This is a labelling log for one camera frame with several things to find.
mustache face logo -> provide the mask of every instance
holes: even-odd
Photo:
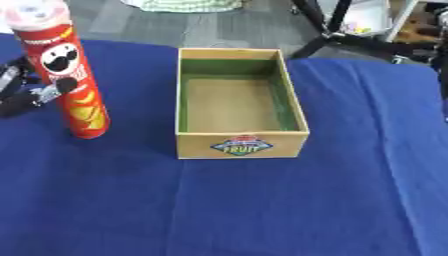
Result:
[[[79,51],[71,43],[56,45],[42,54],[41,63],[52,74],[69,75],[78,67]]]
[[[44,63],[45,67],[54,72],[62,72],[66,70],[70,61],[76,60],[78,58],[78,52],[76,50],[67,53],[67,56],[57,57],[50,63]]]

black camera tripod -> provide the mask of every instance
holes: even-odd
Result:
[[[320,33],[318,37],[311,40],[303,48],[294,52],[291,56],[292,59],[307,58],[327,45],[356,47],[367,52],[380,54],[393,63],[398,63],[400,60],[407,58],[428,64],[436,70],[442,83],[443,97],[448,98],[447,25],[441,25],[442,32],[438,43],[390,43],[372,37],[347,34],[341,30],[344,17],[352,4],[352,0],[339,0],[328,22],[325,21],[321,10],[312,7],[308,0],[292,0],[292,2],[295,4],[296,11],[305,15],[311,25]]]
[[[426,53],[421,51],[433,51],[433,43],[389,43],[371,37],[362,37],[344,33],[341,30],[344,17],[352,4],[352,0],[339,0],[331,19],[326,22],[322,12],[313,8],[308,0],[292,0],[300,13],[306,16],[311,25],[320,35],[299,49],[291,56],[293,59],[306,58],[327,45],[341,45],[358,47],[369,52],[387,54],[390,57],[401,56],[415,61],[424,62]]]

table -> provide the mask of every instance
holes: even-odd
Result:
[[[20,53],[11,36],[0,45],[1,62]],[[75,139],[56,106],[0,120],[1,255],[446,255],[432,70],[292,61],[312,132],[299,158],[181,161],[177,49],[84,45],[111,129]]]

white object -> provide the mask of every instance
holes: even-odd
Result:
[[[121,0],[124,4],[132,5],[135,7],[141,7],[145,3],[146,0]]]
[[[12,30],[6,24],[5,19],[3,18],[3,3],[0,1],[0,33],[4,34],[12,34]]]
[[[392,42],[397,36],[398,32],[403,27],[406,20],[411,15],[418,3],[445,3],[448,4],[448,0],[406,0],[397,17],[394,20],[392,29],[389,30],[383,36],[383,40],[386,42]]]
[[[39,31],[59,24],[71,24],[67,4],[61,0],[15,0],[6,4],[3,16],[18,31]]]
[[[326,18],[330,20],[339,0],[318,0]],[[359,36],[384,34],[392,27],[389,0],[353,0],[344,17],[342,31]]]

can lid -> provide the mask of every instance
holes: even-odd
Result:
[[[68,7],[61,0],[15,0],[4,8],[4,17],[18,31],[39,31],[70,23]]]

